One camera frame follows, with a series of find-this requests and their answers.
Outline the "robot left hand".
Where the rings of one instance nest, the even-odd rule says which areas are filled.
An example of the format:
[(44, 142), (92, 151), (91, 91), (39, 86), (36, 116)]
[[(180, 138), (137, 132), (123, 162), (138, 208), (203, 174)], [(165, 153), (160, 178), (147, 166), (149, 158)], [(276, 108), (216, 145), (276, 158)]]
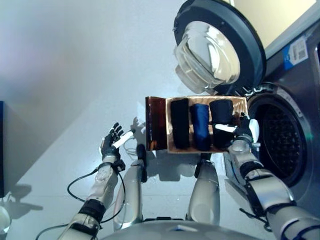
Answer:
[(102, 139), (99, 151), (102, 156), (102, 160), (105, 158), (114, 158), (114, 162), (120, 160), (121, 155), (119, 148), (127, 142), (136, 132), (131, 128), (124, 133), (122, 126), (116, 122), (109, 130), (108, 134)]

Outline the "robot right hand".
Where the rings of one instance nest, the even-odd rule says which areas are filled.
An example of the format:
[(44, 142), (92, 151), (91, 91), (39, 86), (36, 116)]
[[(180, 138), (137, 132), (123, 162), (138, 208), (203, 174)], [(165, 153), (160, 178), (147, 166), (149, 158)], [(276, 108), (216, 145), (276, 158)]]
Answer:
[(248, 135), (253, 143), (257, 143), (260, 135), (259, 123), (256, 119), (250, 118), (249, 115), (241, 113), (238, 125), (215, 123), (214, 130), (220, 130), (225, 133), (233, 134), (235, 137)]

